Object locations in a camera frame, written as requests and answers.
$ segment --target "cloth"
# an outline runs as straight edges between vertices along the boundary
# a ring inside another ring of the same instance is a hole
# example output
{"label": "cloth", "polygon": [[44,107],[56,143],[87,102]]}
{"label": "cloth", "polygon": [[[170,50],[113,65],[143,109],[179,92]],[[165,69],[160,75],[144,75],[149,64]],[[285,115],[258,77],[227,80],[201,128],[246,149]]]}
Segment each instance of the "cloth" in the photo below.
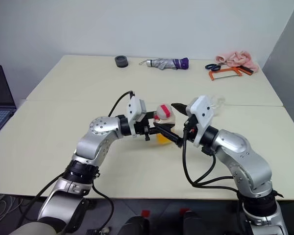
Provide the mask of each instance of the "cloth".
{"label": "cloth", "polygon": [[247,51],[232,51],[227,54],[216,56],[217,63],[224,63],[229,67],[237,67],[243,65],[254,72],[258,71],[258,66],[252,61],[250,54]]}

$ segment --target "table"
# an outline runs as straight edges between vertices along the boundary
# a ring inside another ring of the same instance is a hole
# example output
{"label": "table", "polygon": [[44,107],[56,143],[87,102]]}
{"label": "table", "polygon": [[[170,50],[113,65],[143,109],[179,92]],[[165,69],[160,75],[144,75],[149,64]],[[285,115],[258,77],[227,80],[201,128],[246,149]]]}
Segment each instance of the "table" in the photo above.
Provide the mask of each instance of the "table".
{"label": "table", "polygon": [[[147,109],[157,104],[147,102]],[[91,101],[27,100],[0,131],[0,193],[35,195],[64,170],[89,123],[109,110]],[[115,114],[123,110],[120,104]],[[181,135],[186,117],[175,113]],[[244,135],[270,164],[274,189],[294,199],[294,123],[284,107],[225,105],[213,126]],[[236,199],[231,191],[192,188],[181,154],[174,144],[159,145],[154,137],[148,142],[144,137],[115,141],[100,167],[97,188],[112,198]],[[195,179],[211,159],[189,143],[187,163]],[[225,175],[228,169],[217,161],[210,177]],[[234,187],[232,180],[220,184]],[[88,197],[98,196],[91,191]]]}
{"label": "table", "polygon": [[147,102],[188,103],[201,94],[223,96],[229,105],[282,106],[269,81],[259,72],[211,81],[209,60],[190,60],[188,70],[159,70],[128,58],[118,68],[111,56],[65,55],[27,97],[27,100],[105,101],[112,104],[124,92],[135,91]]}

